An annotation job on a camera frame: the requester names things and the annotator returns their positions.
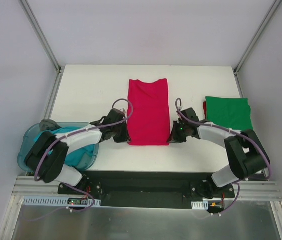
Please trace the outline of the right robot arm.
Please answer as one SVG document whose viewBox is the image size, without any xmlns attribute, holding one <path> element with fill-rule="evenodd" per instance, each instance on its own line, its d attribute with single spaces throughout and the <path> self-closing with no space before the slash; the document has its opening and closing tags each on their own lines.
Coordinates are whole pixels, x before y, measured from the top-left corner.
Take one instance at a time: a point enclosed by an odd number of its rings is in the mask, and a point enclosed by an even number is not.
<svg viewBox="0 0 282 240">
<path fill-rule="evenodd" d="M 251 130 L 232 130 L 210 121 L 199 121 L 192 108 L 176 108 L 178 120 L 173 122 L 168 143 L 185 143 L 188 137 L 216 144 L 226 150 L 228 165 L 212 174 L 206 192 L 218 197 L 224 186 L 245 180 L 270 167 L 269 158 L 256 133 Z"/>
</svg>

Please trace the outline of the magenta t shirt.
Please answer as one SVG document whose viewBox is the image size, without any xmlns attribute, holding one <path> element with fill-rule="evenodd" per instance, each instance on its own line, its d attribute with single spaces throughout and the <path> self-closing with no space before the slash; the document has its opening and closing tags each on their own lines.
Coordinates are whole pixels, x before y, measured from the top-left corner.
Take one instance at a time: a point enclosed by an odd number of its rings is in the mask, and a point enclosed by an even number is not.
<svg viewBox="0 0 282 240">
<path fill-rule="evenodd" d="M 127 130 L 131 146 L 167 146 L 170 112 L 167 79 L 146 83 L 129 80 Z"/>
</svg>

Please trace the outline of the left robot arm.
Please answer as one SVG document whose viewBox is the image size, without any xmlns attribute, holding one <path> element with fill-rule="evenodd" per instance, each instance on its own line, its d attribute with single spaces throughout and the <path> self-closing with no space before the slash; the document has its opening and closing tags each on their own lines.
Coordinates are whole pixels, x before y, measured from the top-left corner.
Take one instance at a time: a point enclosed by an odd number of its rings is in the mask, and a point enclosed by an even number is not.
<svg viewBox="0 0 282 240">
<path fill-rule="evenodd" d="M 126 121 L 125 113 L 113 108 L 100 121 L 83 128 L 58 134 L 41 133 L 25 157 L 26 166 L 34 171 L 34 181 L 46 184 L 57 181 L 69 185 L 74 194 L 82 194 L 86 190 L 86 182 L 77 169 L 65 164 L 66 156 L 111 138 L 117 143 L 128 142 Z"/>
</svg>

